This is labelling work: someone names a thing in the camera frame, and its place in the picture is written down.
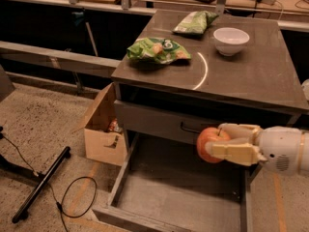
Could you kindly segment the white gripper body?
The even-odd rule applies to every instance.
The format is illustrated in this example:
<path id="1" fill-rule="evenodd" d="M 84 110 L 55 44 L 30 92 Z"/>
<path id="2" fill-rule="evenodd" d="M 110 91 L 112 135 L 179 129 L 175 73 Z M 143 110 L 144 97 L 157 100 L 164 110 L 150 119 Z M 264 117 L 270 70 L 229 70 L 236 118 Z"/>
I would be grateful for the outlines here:
<path id="1" fill-rule="evenodd" d="M 304 131 L 286 127 L 263 130 L 257 145 L 267 159 L 261 165 L 283 175 L 304 174 Z"/>

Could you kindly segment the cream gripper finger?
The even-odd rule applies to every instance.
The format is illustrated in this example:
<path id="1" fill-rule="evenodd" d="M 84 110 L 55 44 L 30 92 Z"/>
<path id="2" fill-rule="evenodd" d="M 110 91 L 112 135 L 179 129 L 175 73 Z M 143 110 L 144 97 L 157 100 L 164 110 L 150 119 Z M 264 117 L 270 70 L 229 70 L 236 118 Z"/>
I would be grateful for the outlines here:
<path id="1" fill-rule="evenodd" d="M 218 126 L 221 130 L 227 132 L 231 138 L 249 138 L 253 139 L 262 128 L 258 125 L 223 123 Z"/>
<path id="2" fill-rule="evenodd" d="M 212 157 L 244 166 L 267 160 L 258 146 L 237 139 L 213 142 L 207 150 Z"/>

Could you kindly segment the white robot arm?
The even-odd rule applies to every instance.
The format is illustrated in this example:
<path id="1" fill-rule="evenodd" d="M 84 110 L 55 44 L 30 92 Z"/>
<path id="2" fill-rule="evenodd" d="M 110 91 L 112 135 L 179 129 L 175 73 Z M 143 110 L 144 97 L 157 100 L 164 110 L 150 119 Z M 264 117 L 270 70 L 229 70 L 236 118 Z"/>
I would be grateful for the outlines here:
<path id="1" fill-rule="evenodd" d="M 309 174 L 309 131 L 289 127 L 262 129 L 258 125 L 223 123 L 217 135 L 226 132 L 229 140 L 202 144 L 209 157 L 251 166 L 259 163 L 268 171 L 283 175 Z"/>

